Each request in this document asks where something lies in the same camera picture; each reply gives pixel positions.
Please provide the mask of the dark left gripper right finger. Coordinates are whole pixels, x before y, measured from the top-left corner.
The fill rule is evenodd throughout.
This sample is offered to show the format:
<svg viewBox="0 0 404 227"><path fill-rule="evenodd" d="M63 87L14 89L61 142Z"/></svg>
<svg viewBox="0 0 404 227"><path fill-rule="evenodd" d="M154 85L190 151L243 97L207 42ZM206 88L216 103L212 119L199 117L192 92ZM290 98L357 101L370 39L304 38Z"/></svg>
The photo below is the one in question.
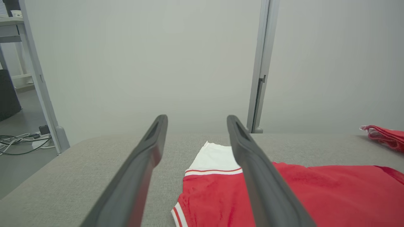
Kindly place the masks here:
<svg viewBox="0 0 404 227"><path fill-rule="evenodd" d="M227 116L227 128L256 226L315 227L315 221L237 116Z"/></svg>

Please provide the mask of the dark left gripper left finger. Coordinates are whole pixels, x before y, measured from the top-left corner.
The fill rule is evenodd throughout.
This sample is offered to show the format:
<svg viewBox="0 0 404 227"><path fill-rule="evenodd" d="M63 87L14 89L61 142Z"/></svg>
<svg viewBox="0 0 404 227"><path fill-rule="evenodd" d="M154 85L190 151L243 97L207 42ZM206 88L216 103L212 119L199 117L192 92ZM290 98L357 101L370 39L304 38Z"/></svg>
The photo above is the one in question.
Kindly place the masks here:
<svg viewBox="0 0 404 227"><path fill-rule="evenodd" d="M101 194L82 227L139 227L153 169L163 156L167 115L159 115Z"/></svg>

